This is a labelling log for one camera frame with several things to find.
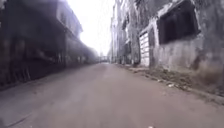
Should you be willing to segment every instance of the narrow alley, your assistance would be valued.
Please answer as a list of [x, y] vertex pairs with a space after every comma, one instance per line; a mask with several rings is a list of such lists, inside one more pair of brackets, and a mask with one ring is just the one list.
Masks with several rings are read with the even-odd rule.
[[223, 128], [223, 119], [222, 106], [106, 63], [0, 93], [0, 128]]

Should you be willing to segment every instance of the bright sky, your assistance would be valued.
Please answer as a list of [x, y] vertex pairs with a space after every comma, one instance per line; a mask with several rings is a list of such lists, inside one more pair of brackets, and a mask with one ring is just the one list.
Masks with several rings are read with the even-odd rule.
[[67, 0], [83, 27], [81, 40], [98, 54], [107, 55], [114, 0]]

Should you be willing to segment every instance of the debris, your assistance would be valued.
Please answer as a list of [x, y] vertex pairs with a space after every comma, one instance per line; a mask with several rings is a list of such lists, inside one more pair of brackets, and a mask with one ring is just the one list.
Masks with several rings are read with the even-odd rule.
[[174, 86], [175, 86], [174, 84], [168, 84], [168, 87], [170, 87], [170, 88], [172, 88]]

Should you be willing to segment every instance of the building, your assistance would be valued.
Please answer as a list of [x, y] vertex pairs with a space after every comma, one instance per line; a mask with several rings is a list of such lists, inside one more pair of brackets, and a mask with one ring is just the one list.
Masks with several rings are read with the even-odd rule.
[[138, 43], [137, 15], [134, 1], [116, 0], [111, 19], [112, 53], [118, 63], [138, 64], [140, 51]]
[[126, 0], [125, 3], [129, 18], [123, 28], [132, 32], [128, 34], [132, 38], [138, 38], [131, 39], [135, 42], [131, 45], [132, 61], [133, 44], [139, 44], [141, 66], [194, 72], [213, 82], [223, 82], [223, 0]]
[[0, 86], [82, 63], [88, 49], [66, 1], [4, 0], [0, 5]]

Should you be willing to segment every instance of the dark window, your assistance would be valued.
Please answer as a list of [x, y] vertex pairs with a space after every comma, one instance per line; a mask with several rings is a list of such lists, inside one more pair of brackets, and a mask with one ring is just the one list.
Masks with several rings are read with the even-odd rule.
[[160, 44], [196, 35], [198, 24], [194, 6], [185, 0], [158, 21]]

